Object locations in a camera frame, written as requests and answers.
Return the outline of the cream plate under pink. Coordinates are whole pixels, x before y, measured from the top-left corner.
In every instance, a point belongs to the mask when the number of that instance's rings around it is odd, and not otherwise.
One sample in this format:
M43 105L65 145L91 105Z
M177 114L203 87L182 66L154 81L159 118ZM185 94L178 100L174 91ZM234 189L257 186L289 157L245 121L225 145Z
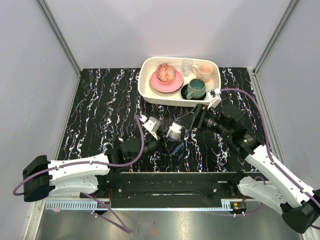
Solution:
M160 92L160 91L156 90L151 84L149 84L149 87L153 93L155 93L159 96L164 96L164 97L173 96L181 90L181 88L179 88L178 90L173 91L173 92Z

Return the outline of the clear drinking glass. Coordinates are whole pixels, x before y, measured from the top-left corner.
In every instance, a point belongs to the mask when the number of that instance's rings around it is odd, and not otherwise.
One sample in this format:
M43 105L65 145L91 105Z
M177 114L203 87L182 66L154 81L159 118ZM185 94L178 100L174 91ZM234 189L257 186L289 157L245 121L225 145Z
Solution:
M185 58L182 60L181 65L181 74L183 77L188 77L192 70L193 61L189 58Z

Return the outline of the blue pill organizer box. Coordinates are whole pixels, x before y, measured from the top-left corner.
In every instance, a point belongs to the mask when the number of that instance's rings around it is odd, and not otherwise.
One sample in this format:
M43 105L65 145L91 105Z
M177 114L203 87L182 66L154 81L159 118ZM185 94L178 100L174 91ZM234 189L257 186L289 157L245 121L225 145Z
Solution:
M171 156L172 156L172 155L175 155L183 146L184 146L183 143L180 143L179 145L174 146L174 147L170 150L169 154L170 154Z

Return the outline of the white rectangular dish tub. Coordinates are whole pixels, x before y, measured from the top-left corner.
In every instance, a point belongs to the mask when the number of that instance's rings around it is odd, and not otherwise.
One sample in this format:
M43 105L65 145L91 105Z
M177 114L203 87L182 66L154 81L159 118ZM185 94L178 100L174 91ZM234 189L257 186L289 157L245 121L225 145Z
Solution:
M138 92L144 98L144 100L151 104L157 105L168 105L168 106L175 106L175 107L194 107L198 103L203 105L208 105L210 103L209 97L206 94L204 100L186 100L183 99L181 96L181 90L172 95L172 96L161 96L157 95L150 89L150 78L153 72L156 71L158 65L162 63L171 64L177 71L181 70L183 57L164 57L164 56L157 56L157 57L150 57L144 61L142 64L140 74L138 77ZM211 80L206 83L206 91L208 92L211 89L221 88L222 81L221 75L218 66L210 61L205 59L197 59L191 58L193 65L200 65L203 63L210 64L213 67L212 77Z

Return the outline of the orange patterned bowl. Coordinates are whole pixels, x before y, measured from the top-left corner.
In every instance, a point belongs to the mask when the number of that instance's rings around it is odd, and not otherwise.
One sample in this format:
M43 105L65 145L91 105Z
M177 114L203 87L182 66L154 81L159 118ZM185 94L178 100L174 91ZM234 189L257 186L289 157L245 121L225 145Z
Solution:
M161 63L155 72L157 78L165 84L171 83L176 77L176 69L169 63Z

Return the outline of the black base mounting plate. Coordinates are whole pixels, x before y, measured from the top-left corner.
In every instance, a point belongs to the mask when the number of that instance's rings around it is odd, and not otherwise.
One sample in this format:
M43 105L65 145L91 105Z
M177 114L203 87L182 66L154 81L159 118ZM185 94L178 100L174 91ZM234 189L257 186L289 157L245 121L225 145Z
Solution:
M242 199L236 184L253 172L121 172L99 176L96 198L113 209L213 209L222 199Z

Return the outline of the black saucer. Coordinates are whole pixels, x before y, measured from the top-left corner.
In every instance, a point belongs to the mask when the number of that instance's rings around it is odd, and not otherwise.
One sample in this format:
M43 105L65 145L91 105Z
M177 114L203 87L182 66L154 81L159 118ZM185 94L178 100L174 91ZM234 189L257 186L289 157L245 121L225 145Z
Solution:
M187 88L188 88L188 85L186 84L186 85L184 85L182 88L181 88L181 91L180 91L180 94L181 94L181 97L184 99L184 100L188 100L188 98L187 98ZM200 98L191 98L190 99L190 101L191 100L195 100L195 101L202 101L202 100L204 100L205 99L205 97L206 97L206 92L200 97Z

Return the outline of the green ceramic mug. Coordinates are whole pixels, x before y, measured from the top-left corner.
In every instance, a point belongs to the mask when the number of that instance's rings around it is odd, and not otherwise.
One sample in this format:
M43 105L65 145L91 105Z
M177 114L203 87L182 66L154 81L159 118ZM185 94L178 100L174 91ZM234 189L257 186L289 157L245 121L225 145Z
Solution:
M199 99L206 93L206 83L199 78L192 79L186 89L186 98Z

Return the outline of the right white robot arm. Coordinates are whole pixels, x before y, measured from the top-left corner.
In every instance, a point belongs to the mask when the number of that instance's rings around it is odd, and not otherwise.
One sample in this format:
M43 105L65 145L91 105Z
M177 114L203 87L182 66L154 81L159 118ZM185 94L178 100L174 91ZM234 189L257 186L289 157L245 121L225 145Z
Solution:
M228 195L251 197L279 213L295 232L305 233L320 217L320 191L295 176L270 151L270 148L245 127L244 114L234 105L214 114L205 105L198 104L192 111L178 117L170 132L181 129L209 130L218 134L239 158L257 168L271 183L269 187L252 177L239 173L227 185Z

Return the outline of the white pill bottle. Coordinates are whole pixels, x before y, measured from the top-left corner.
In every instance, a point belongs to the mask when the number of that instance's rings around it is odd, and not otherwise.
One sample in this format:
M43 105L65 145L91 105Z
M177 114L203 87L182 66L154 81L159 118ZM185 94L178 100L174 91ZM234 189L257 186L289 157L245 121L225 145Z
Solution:
M173 122L167 131L166 137L172 140L179 140L181 137L182 128L183 127L181 125Z

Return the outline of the pink ceramic mug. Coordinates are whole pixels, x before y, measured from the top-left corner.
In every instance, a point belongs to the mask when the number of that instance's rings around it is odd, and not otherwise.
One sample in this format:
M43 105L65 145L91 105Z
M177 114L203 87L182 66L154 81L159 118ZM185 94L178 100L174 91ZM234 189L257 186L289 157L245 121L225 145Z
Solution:
M213 67L208 63L201 63L200 65L193 65L192 69L197 79L208 83L212 78Z

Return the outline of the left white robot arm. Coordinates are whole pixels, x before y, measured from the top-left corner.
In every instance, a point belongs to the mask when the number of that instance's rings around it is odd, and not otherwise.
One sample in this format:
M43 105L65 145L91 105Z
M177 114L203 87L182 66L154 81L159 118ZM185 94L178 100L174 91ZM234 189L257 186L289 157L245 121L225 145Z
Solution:
M47 197L93 194L103 198L108 193L106 183L99 176L123 172L141 157L159 152L162 156L174 155L182 146L181 132L157 131L147 141L130 137L118 147L91 157L75 160L48 160L37 156L22 171L23 200L36 202Z

